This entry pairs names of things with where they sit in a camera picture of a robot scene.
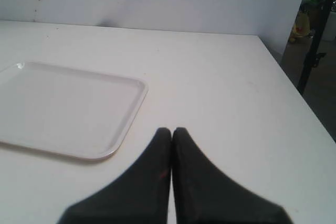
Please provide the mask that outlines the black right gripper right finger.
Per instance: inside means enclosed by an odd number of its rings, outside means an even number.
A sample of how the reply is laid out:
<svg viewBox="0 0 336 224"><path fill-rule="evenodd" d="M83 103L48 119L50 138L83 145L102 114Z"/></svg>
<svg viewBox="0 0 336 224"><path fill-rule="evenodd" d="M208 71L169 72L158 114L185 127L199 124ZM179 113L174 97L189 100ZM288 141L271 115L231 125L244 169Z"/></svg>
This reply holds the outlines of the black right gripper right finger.
<svg viewBox="0 0 336 224"><path fill-rule="evenodd" d="M172 138L177 223L292 223L286 211L235 182L196 145L187 129Z"/></svg>

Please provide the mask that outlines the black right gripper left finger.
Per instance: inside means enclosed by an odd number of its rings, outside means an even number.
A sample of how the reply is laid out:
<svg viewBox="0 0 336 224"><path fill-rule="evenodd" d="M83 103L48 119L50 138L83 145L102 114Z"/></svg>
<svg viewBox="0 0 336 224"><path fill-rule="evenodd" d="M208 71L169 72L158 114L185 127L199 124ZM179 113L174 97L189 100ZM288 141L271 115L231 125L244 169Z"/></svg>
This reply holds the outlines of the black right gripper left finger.
<svg viewBox="0 0 336 224"><path fill-rule="evenodd" d="M59 223L166 223L170 158L171 132L162 127L122 175L68 207Z"/></svg>

